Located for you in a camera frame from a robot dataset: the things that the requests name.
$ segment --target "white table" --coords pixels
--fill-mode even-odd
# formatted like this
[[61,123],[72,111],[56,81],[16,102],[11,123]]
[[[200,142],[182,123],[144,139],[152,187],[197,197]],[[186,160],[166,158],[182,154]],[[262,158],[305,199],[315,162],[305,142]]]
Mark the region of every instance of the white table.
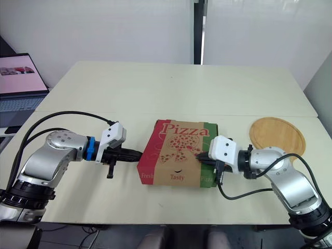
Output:
[[[4,188],[10,167],[27,129],[52,112],[34,112],[0,155],[0,187]],[[249,128],[260,116],[142,114],[105,112],[105,118],[120,120],[127,129],[125,148],[143,151],[159,119],[206,121],[218,124],[219,133],[232,137],[244,148],[250,143]],[[280,117],[294,124],[304,135],[307,149],[303,157],[311,166],[327,202],[332,203],[329,165],[332,140],[315,117]],[[85,116],[63,115],[47,120],[36,132],[64,127],[100,139],[106,123]],[[45,136],[25,150],[22,163],[44,143]],[[71,162],[60,184],[57,197],[47,205],[45,222],[102,224],[288,224],[285,208],[272,192],[259,193],[237,201],[224,199],[217,188],[187,188],[142,185],[137,163],[118,162],[114,178],[106,179],[108,167],[94,162]],[[299,160],[295,167],[308,176]],[[231,196],[269,187],[266,178],[246,180],[227,174],[225,192]]]
[[37,111],[317,117],[282,68],[81,61]]

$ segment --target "laptop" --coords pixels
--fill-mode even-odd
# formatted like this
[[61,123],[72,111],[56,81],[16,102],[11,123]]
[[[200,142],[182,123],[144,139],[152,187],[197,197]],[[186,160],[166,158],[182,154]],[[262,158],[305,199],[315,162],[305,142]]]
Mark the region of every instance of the laptop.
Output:
[[23,125],[48,93],[28,53],[0,57],[0,128]]

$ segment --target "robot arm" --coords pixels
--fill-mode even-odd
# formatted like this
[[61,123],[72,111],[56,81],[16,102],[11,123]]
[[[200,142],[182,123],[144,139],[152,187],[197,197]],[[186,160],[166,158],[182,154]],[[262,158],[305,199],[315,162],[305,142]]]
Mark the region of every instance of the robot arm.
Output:
[[67,130],[50,133],[45,144],[26,161],[11,190],[4,193],[0,222],[39,222],[71,161],[108,164],[107,178],[113,178],[116,161],[139,161],[142,153],[121,148],[125,140],[126,130],[118,122],[103,131],[100,142]]
[[[255,179],[285,154],[277,147],[253,149],[250,145],[248,150],[242,150],[236,142],[217,136],[211,141],[208,157],[227,164],[232,173],[243,172],[245,178]],[[331,228],[332,210],[309,180],[294,169],[289,157],[275,164],[264,176],[269,179],[272,190],[288,211],[290,224],[301,231],[305,240],[313,240]],[[332,232],[315,246],[332,246]]]

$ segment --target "laptop screen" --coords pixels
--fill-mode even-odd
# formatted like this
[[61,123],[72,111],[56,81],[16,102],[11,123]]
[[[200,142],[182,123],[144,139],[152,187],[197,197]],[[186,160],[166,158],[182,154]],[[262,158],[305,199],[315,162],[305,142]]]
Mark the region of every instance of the laptop screen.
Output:
[[0,58],[0,94],[47,91],[28,54]]

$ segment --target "pizza illustration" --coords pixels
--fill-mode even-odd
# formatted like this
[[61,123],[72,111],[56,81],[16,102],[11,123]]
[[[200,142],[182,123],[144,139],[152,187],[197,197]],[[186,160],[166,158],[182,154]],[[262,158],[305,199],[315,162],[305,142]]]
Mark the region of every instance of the pizza illustration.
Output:
[[166,146],[174,150],[174,153],[161,155],[160,161],[162,163],[167,162],[171,158],[175,157],[175,162],[184,162],[188,160],[185,155],[185,151],[189,151],[195,156],[201,153],[199,145],[199,137],[192,135],[175,135],[167,140]]

